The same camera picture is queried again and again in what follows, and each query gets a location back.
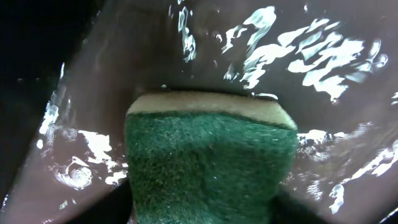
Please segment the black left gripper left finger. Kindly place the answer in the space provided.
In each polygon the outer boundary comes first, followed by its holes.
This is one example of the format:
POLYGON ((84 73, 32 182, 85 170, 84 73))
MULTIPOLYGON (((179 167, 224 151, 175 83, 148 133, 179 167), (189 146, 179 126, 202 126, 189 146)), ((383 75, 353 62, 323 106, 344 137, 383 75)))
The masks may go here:
POLYGON ((126 224, 133 208, 131 187, 125 180, 86 211, 67 224, 126 224))

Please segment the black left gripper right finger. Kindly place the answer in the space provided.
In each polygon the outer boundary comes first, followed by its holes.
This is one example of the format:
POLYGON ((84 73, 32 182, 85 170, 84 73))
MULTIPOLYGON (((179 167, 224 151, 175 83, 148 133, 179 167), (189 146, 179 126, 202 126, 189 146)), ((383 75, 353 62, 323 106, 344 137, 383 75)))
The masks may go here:
POLYGON ((286 191, 280 191, 276 195, 273 209, 273 224, 328 224, 286 191))

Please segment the green and yellow sponge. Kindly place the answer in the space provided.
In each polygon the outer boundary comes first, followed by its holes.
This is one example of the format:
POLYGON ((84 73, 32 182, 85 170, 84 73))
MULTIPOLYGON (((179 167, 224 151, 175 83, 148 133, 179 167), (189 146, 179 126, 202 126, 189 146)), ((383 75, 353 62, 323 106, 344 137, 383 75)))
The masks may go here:
POLYGON ((141 95, 124 125, 138 223, 269 223, 297 125, 276 102, 222 93, 141 95))

